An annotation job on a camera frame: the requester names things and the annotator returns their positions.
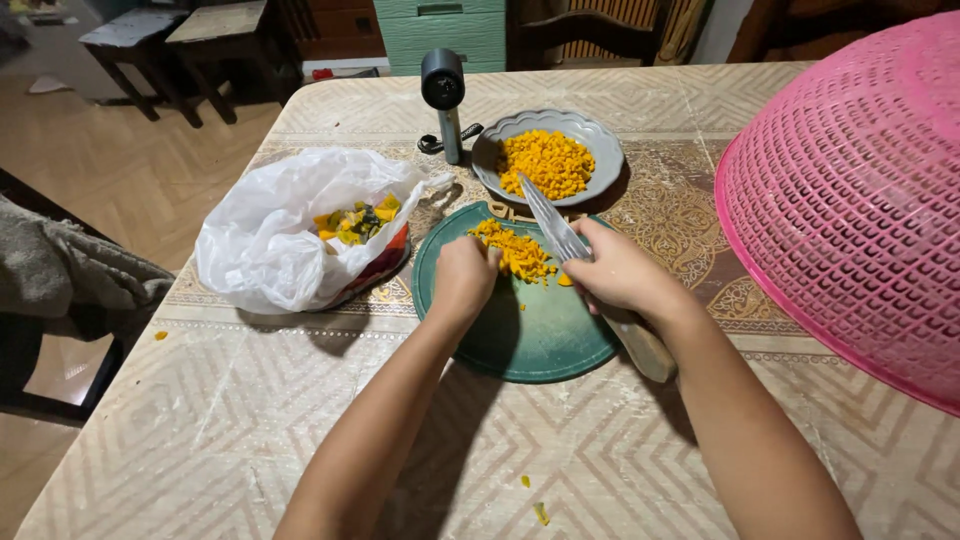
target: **cutting board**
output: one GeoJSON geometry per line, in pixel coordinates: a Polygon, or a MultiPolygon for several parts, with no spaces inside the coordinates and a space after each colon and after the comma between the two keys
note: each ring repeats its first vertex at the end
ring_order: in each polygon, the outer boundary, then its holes
{"type": "MultiPolygon", "coordinates": [[[[459,209],[427,235],[413,268],[413,297],[422,320],[433,301],[433,281],[440,248],[489,218],[518,235],[530,235],[544,251],[549,245],[536,223],[513,221],[505,209],[474,203],[459,209]]],[[[607,225],[596,216],[591,219],[607,225]]],[[[559,263],[551,258],[547,264],[559,263]]],[[[514,276],[497,278],[487,305],[460,342],[453,357],[481,373],[509,382],[547,383],[569,380],[602,365],[620,342],[601,317],[590,315],[573,287],[557,276],[525,283],[514,276]]]]}

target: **white plastic bag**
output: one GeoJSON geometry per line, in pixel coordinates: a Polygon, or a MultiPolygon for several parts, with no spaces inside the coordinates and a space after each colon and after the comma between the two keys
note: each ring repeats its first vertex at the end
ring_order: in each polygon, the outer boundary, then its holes
{"type": "Polygon", "coordinates": [[[195,249],[200,282],[253,313],[326,307],[384,251],[426,188],[452,184],[450,173],[429,178],[372,150],[307,148],[246,174],[206,217],[195,249]],[[334,238],[337,255],[326,252],[314,216],[388,193],[401,203],[393,221],[366,245],[334,238]]]}

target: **patterned tablecloth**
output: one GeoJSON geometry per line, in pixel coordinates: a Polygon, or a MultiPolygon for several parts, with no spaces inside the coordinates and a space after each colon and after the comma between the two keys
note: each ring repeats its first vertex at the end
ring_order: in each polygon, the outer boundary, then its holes
{"type": "MultiPolygon", "coordinates": [[[[600,215],[696,291],[827,464],[867,538],[956,538],[960,421],[809,337],[751,281],[717,223],[720,154],[806,66],[467,75],[460,111],[466,125],[579,110],[612,129],[631,174],[600,215]]],[[[423,199],[412,218],[419,242],[445,215],[489,198],[466,168],[416,150],[437,129],[419,79],[319,83],[287,104],[250,168],[343,145],[454,171],[453,190],[423,199]]],[[[187,265],[17,538],[269,538],[324,434],[417,325],[410,265],[333,313],[289,316],[240,312],[187,265]],[[156,341],[160,330],[169,337],[156,341]]],[[[378,530],[734,537],[676,389],[621,357],[537,386],[449,366],[378,530]]]]}

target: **pink basket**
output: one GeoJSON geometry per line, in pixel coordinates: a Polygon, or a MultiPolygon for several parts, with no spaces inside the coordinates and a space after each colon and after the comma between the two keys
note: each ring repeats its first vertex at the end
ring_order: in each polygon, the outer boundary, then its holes
{"type": "Polygon", "coordinates": [[[716,200],[737,256],[804,328],[960,416],[960,12],[806,70],[727,148],[716,200]]]}

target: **gray towel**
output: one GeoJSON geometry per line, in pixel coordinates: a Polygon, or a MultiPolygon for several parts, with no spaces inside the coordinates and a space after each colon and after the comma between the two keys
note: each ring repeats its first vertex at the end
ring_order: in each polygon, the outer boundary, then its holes
{"type": "Polygon", "coordinates": [[[94,326],[129,347],[174,282],[152,262],[2,196],[0,232],[0,312],[41,317],[48,333],[94,337],[80,332],[67,310],[100,306],[104,320],[94,326]]]}

